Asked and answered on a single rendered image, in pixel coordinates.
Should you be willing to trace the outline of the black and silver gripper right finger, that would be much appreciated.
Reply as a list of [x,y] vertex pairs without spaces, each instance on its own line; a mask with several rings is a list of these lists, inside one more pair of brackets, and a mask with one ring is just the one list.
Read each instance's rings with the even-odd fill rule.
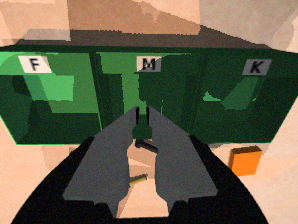
[[216,224],[269,224],[243,182],[198,138],[151,106],[146,113],[158,149],[156,193],[167,203],[168,214],[175,201],[184,200],[190,216]]

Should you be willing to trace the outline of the green rack of bins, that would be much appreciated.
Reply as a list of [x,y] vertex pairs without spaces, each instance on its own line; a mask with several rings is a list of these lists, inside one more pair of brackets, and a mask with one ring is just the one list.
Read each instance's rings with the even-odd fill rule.
[[80,145],[134,106],[133,140],[152,139],[151,106],[203,144],[272,143],[297,98],[296,52],[0,46],[0,118],[16,145]]

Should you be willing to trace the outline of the black bolt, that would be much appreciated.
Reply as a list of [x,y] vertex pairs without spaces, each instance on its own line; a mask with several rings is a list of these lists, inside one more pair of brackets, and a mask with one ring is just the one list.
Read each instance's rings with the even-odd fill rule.
[[144,142],[144,140],[136,140],[135,141],[135,147],[140,149],[140,147],[144,148],[144,149],[147,149],[151,152],[154,152],[156,154],[158,154],[158,149],[157,147],[154,147],[146,142]]

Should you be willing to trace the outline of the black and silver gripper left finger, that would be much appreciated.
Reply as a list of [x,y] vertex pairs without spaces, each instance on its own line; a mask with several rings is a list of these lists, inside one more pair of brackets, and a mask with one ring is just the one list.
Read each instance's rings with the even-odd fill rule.
[[129,191],[125,153],[138,120],[139,107],[134,106],[88,137],[38,184],[10,224],[74,224],[91,219],[97,203],[108,204],[116,218]]

